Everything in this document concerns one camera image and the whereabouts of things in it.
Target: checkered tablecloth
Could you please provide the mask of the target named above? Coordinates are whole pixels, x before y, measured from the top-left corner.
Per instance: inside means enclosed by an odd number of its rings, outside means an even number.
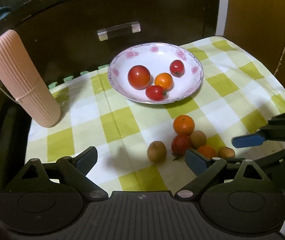
[[[233,148],[231,138],[253,133],[270,117],[285,112],[282,85],[237,45],[211,37],[182,47],[204,67],[204,82],[198,92],[168,105],[144,105],[113,90],[107,68],[77,77],[51,89],[61,105],[62,118],[49,129],[32,121],[26,161],[36,157],[43,163],[54,162],[95,146],[98,162],[87,177],[109,194],[113,190],[176,192],[195,178],[183,159],[172,161],[176,117],[191,116],[195,129],[203,131],[207,144],[217,150]],[[166,161],[157,165],[146,154],[155,140],[167,148]],[[237,157],[257,159],[283,148],[282,142],[267,141],[235,151]]]

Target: pink ribbed bottle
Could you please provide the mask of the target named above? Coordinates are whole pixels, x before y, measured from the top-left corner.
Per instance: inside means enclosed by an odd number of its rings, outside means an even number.
[[[41,126],[52,127],[60,107],[14,30],[0,36],[0,79],[16,101]]]

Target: drawer handle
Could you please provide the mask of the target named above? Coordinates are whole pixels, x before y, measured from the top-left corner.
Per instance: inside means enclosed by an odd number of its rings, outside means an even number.
[[[100,41],[105,41],[118,36],[138,32],[140,32],[139,22],[131,22],[99,30],[97,31],[97,35]]]

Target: white plate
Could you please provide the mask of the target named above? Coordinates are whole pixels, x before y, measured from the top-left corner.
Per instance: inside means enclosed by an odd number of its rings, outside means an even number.
[[[181,77],[172,77],[174,85],[165,99],[150,100],[145,89],[137,90],[129,84],[128,72],[133,66],[145,66],[149,69],[153,81],[160,73],[170,73],[169,66],[175,59],[184,63],[185,73]],[[203,79],[204,69],[192,53],[179,46],[159,42],[145,43],[122,51],[108,68],[108,80],[117,92],[128,99],[146,104],[168,104],[182,100],[194,93],[201,86]]]

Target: white cable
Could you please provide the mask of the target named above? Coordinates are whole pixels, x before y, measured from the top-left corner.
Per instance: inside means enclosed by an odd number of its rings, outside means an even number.
[[[15,102],[16,104],[19,104],[14,98],[12,98],[4,89],[0,87],[1,92],[3,92],[10,100]]]

